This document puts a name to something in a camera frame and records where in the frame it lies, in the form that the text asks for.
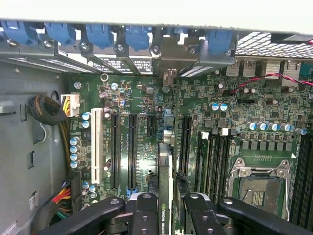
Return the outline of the long expansion slot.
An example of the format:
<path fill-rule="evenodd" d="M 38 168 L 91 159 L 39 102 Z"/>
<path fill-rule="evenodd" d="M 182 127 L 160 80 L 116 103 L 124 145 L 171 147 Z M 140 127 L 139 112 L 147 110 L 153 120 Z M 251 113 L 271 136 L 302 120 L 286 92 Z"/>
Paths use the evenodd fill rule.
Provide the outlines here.
<path fill-rule="evenodd" d="M 137 115 L 129 114 L 128 190 L 136 188 Z"/>
<path fill-rule="evenodd" d="M 111 188 L 118 188 L 120 178 L 120 115 L 111 115 Z"/>
<path fill-rule="evenodd" d="M 187 175 L 189 164 L 190 140 L 192 131 L 192 118 L 183 116 L 181 129 L 181 145 L 179 156 L 179 171 Z"/>

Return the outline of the short expansion slot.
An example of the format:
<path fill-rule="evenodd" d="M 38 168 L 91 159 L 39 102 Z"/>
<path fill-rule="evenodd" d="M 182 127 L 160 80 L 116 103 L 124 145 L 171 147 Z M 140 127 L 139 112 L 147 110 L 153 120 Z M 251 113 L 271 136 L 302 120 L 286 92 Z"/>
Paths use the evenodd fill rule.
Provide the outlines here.
<path fill-rule="evenodd" d="M 156 134 L 156 116 L 147 115 L 147 137 L 154 137 Z"/>

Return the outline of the grey open PC case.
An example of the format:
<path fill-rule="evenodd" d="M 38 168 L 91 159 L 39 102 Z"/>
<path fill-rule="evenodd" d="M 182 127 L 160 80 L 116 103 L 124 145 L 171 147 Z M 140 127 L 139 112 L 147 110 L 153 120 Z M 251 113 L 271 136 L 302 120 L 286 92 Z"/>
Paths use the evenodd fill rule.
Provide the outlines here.
<path fill-rule="evenodd" d="M 296 73 L 305 63 L 313 65 L 313 30 L 147 21 L 0 20 L 33 23 L 38 33 L 37 45 L 19 44 L 6 36 L 0 23 L 0 235 L 38 235 L 83 210 L 72 208 L 78 193 L 77 175 L 70 166 L 69 117 L 61 110 L 61 95 L 69 93 L 68 75 L 159 78 L 154 59 L 165 37 L 177 37 L 180 43 L 186 37 L 199 40 L 199 60 L 180 78 L 215 71 L 270 77 L 274 72 Z M 72 24 L 76 43 L 63 46 L 51 39 L 45 23 Z M 86 24 L 111 25 L 113 46 L 100 49 L 90 43 Z M 135 51 L 126 44 L 127 25 L 152 28 L 148 49 Z M 187 27 L 188 34 L 174 35 L 175 27 Z M 209 53 L 205 37 L 212 29 L 233 32 L 230 50 Z"/>

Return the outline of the green motherboard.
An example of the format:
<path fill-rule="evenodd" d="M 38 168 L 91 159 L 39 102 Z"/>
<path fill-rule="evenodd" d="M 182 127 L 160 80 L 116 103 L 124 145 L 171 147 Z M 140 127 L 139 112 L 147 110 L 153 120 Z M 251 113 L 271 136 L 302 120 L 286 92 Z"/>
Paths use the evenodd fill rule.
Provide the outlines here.
<path fill-rule="evenodd" d="M 73 210 L 84 209 L 111 196 L 125 201 L 148 192 L 148 176 L 158 174 L 158 144 L 162 138 L 160 112 L 166 101 L 162 80 L 108 74 L 70 74 L 68 94 L 79 94 L 80 113 L 69 118 L 69 155 L 77 175 Z M 313 232 L 313 65 L 296 73 L 274 72 L 255 77 L 215 71 L 180 78 L 178 87 L 179 149 L 183 116 L 192 118 L 189 164 L 184 175 L 190 191 L 206 194 L 213 203 L 226 194 L 231 167 L 238 157 L 247 165 L 276 165 L 290 161 L 290 219 Z M 103 109 L 103 178 L 91 182 L 91 109 Z M 111 115 L 120 115 L 120 178 L 111 188 Z M 129 114 L 137 115 L 136 188 L 128 190 Z M 147 115 L 156 116 L 156 134 L 147 137 Z M 175 233 L 183 235 L 176 191 Z"/>

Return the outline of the white power connector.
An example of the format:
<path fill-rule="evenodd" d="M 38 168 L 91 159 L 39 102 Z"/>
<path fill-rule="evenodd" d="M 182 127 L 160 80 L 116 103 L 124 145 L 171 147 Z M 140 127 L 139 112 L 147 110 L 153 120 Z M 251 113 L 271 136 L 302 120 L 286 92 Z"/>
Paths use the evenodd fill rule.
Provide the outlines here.
<path fill-rule="evenodd" d="M 69 118 L 78 117 L 80 113 L 80 96 L 79 94 L 62 94 L 61 110 Z"/>

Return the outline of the white expansion slot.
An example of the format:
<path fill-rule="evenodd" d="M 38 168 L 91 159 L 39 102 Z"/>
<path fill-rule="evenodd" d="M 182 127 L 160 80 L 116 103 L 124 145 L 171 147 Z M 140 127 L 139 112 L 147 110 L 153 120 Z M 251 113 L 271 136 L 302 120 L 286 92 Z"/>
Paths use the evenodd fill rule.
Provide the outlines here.
<path fill-rule="evenodd" d="M 100 184 L 103 178 L 103 109 L 91 109 L 91 182 Z"/>

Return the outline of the CPU socket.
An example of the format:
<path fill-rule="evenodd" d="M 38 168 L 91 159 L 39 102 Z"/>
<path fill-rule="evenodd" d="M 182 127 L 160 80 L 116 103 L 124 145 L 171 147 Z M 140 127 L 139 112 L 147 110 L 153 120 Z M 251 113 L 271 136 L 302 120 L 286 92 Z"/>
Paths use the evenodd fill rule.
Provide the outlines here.
<path fill-rule="evenodd" d="M 248 165 L 238 157 L 229 173 L 226 194 L 288 221 L 291 177 L 287 159 L 260 166 Z"/>

